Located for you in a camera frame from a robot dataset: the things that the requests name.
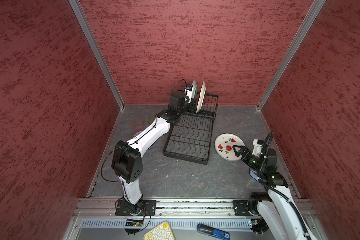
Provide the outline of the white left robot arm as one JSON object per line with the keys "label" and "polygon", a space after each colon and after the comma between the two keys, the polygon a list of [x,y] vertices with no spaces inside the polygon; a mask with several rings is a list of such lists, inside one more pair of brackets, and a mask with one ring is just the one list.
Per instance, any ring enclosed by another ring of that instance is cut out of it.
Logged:
{"label": "white left robot arm", "polygon": [[156,115],[155,120],[136,137],[127,142],[119,141],[114,149],[111,167],[122,183],[127,209],[132,215],[143,210],[143,194],[139,177],[143,171],[142,157],[146,151],[164,134],[170,131],[180,116],[196,111],[197,101],[184,102],[182,105],[169,105]]}

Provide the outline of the white plate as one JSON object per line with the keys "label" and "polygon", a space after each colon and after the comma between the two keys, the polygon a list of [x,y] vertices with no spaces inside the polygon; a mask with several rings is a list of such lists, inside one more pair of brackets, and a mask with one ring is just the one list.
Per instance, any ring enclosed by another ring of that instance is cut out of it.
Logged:
{"label": "white plate", "polygon": [[217,136],[214,147],[218,155],[230,162],[239,161],[236,157],[233,146],[244,146],[244,142],[236,135],[225,133]]}

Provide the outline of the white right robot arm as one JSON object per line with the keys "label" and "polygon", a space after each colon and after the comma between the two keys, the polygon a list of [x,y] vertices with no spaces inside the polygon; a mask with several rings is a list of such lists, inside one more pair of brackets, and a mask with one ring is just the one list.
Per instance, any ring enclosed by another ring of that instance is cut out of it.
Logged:
{"label": "white right robot arm", "polygon": [[316,240],[316,236],[297,208],[288,183],[277,171],[278,156],[268,146],[259,146],[256,155],[245,146],[234,145],[235,155],[250,167],[265,192],[251,193],[248,212],[262,220],[253,225],[255,233],[269,229],[276,240]]}

